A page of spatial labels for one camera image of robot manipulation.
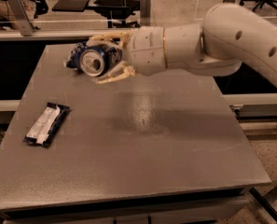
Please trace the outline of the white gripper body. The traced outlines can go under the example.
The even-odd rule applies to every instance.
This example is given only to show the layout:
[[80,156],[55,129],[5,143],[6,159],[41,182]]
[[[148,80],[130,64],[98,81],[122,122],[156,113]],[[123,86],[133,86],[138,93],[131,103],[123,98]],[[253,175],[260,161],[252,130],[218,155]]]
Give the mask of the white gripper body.
[[161,27],[132,30],[126,50],[128,61],[139,74],[152,76],[166,70],[163,38],[164,29]]

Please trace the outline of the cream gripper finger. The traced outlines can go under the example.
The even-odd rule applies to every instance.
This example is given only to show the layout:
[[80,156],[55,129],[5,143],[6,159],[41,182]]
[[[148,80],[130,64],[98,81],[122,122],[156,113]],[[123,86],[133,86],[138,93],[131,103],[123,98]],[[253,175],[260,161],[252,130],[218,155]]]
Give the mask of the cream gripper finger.
[[128,77],[135,77],[136,70],[127,62],[120,62],[115,67],[107,71],[103,76],[94,79],[96,84],[105,84],[120,81]]
[[88,47],[97,45],[107,45],[115,48],[125,49],[131,41],[134,29],[125,32],[107,32],[100,35],[94,35],[86,42]]

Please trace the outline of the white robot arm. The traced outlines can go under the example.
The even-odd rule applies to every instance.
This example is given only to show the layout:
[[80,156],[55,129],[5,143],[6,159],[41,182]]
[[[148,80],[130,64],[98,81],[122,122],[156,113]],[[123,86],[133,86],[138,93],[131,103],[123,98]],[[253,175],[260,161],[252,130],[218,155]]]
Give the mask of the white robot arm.
[[122,51],[116,65],[93,75],[99,84],[168,69],[222,77],[246,63],[277,88],[277,26],[232,3],[212,7],[202,24],[107,32],[92,36],[87,45]]

